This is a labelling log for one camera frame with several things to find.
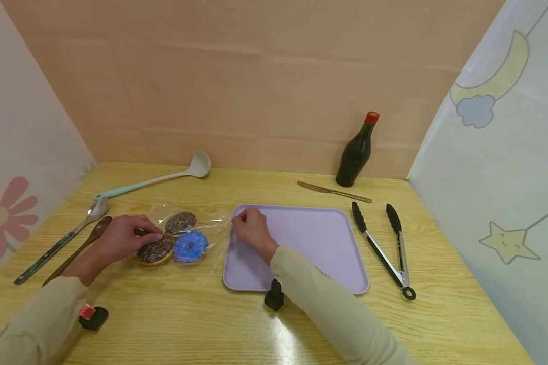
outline person's left hand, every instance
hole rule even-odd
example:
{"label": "person's left hand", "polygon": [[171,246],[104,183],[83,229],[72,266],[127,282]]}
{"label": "person's left hand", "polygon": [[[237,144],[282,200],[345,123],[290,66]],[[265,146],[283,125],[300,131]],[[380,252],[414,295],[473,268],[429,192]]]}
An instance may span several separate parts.
{"label": "person's left hand", "polygon": [[[134,234],[135,228],[150,232],[142,237]],[[145,215],[121,215],[112,222],[89,249],[106,264],[132,256],[140,247],[162,238],[162,230]]]}

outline lavender plastic tray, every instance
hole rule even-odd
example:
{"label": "lavender plastic tray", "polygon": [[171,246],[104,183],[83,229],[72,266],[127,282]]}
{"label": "lavender plastic tray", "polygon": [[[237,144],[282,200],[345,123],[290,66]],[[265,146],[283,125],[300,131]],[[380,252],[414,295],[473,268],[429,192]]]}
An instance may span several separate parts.
{"label": "lavender plastic tray", "polygon": [[[258,208],[268,218],[268,229],[280,246],[292,246],[305,254],[319,270],[354,294],[369,289],[369,278],[348,216],[337,209],[242,205]],[[235,232],[223,267],[224,284],[236,291],[268,291],[274,275],[254,249],[239,242]]]}

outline metal spoon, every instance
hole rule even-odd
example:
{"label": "metal spoon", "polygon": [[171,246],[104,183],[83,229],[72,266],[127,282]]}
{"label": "metal spoon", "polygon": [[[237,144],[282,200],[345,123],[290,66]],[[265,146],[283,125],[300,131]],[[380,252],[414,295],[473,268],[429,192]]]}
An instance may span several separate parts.
{"label": "metal spoon", "polygon": [[142,188],[143,186],[146,186],[146,185],[155,184],[160,181],[174,179],[175,177],[180,177],[180,176],[194,176],[194,177],[201,178],[201,177],[207,176],[207,174],[209,173],[209,170],[211,170],[211,160],[209,160],[209,156],[207,156],[204,150],[198,150],[193,155],[191,165],[185,171],[168,174],[166,176],[157,177],[156,179],[143,181],[137,184],[132,184],[127,186],[122,186],[120,188],[111,189],[111,190],[99,193],[93,198],[99,199],[102,196],[105,196],[108,198],[115,197],[127,192],[131,192],[135,189]]}
{"label": "metal spoon", "polygon": [[20,285],[24,283],[29,277],[31,277],[32,274],[34,274],[42,265],[45,264],[51,257],[53,257],[60,249],[63,248],[63,246],[67,245],[67,242],[73,238],[78,231],[82,230],[83,227],[88,225],[91,222],[94,222],[104,214],[106,214],[106,211],[108,211],[108,208],[110,207],[110,201],[106,197],[102,197],[100,199],[97,199],[93,205],[89,208],[87,216],[85,220],[73,231],[70,231],[67,233],[63,238],[59,240],[59,242],[55,243],[53,247],[51,247],[43,256],[41,256],[34,264],[32,264],[28,269],[26,269],[22,274],[20,274],[19,277],[15,280],[15,285]]}
{"label": "metal spoon", "polygon": [[101,235],[104,234],[104,232],[105,232],[106,228],[109,226],[110,222],[112,222],[112,218],[109,215],[104,216],[104,218],[102,218],[100,220],[100,222],[97,222],[95,227],[93,227],[92,232],[89,234],[88,239],[86,239],[86,241],[83,243],[83,245],[79,246],[79,248],[77,250],[75,250],[75,252],[69,258],[67,258],[65,260],[65,262],[63,262],[63,264],[61,264],[61,266],[59,266],[51,274],[51,276],[48,277],[47,280],[45,280],[45,282],[43,283],[43,286],[47,285],[49,283],[49,281],[55,279],[55,277],[58,277],[59,275],[61,275],[63,273],[63,271],[65,271],[67,266],[69,266],[69,264],[71,264],[71,262],[73,262],[73,260],[75,260],[75,258],[78,256],[78,254],[80,254],[81,251],[83,249],[85,249],[85,247],[89,246],[91,243],[95,242],[98,238],[100,238]]}

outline hand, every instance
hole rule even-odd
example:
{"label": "hand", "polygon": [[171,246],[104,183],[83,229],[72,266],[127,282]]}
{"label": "hand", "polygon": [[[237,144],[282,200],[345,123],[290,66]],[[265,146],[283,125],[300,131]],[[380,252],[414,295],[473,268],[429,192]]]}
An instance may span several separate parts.
{"label": "hand", "polygon": [[[142,237],[134,234],[135,228],[150,232]],[[132,256],[140,247],[162,238],[162,230],[145,215],[121,215],[112,222],[89,250],[107,264]]]}
{"label": "hand", "polygon": [[237,237],[270,265],[278,244],[268,231],[267,218],[256,208],[247,208],[232,219]]}
{"label": "hand", "polygon": [[[142,228],[150,233],[137,237],[135,228]],[[84,254],[71,262],[62,276],[75,276],[88,287],[104,269],[115,261],[130,257],[140,247],[162,238],[162,230],[155,226],[146,216],[122,215],[112,222]]]}

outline chocolate donut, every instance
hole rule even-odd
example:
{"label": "chocolate donut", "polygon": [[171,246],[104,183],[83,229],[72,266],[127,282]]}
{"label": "chocolate donut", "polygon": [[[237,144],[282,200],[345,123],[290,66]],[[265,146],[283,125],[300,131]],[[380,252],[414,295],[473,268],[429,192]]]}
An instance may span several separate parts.
{"label": "chocolate donut", "polygon": [[158,265],[165,262],[167,258],[170,258],[170,254],[173,253],[174,244],[175,240],[173,238],[164,235],[158,241],[142,246],[136,256],[140,264]]}
{"label": "chocolate donut", "polygon": [[184,232],[190,231],[197,224],[197,217],[189,212],[183,211],[175,215],[171,215],[166,220],[166,233],[171,236],[177,236]]}
{"label": "chocolate donut", "polygon": [[175,242],[173,257],[179,262],[195,262],[205,255],[208,246],[207,237],[200,231],[186,232]]}

